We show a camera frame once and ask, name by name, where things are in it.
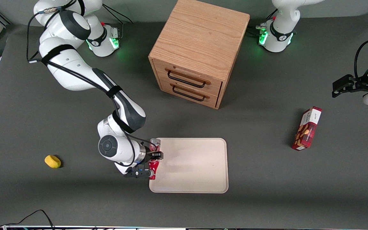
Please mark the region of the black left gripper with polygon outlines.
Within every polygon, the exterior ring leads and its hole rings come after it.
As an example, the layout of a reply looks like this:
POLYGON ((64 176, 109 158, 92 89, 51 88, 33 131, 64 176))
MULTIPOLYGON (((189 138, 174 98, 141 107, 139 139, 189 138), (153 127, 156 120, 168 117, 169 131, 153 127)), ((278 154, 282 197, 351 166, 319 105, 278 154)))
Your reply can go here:
POLYGON ((333 82, 332 98, 336 98, 343 93, 356 93, 360 91, 368 93, 368 76, 353 77, 347 74, 333 82))

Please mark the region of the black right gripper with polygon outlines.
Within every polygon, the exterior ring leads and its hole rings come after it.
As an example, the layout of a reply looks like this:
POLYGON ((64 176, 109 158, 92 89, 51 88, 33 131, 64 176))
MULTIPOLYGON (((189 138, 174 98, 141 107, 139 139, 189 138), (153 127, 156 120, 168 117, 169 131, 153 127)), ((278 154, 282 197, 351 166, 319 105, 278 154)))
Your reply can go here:
MULTIPOLYGON (((150 149, 146 146, 139 146, 139 154, 137 156, 137 159, 135 160, 136 164, 136 170, 140 172, 143 172, 144 170, 149 170, 149 161, 152 160, 152 152, 149 152, 150 149)), ((156 152, 156 160, 162 160, 163 153, 162 152, 156 152)))

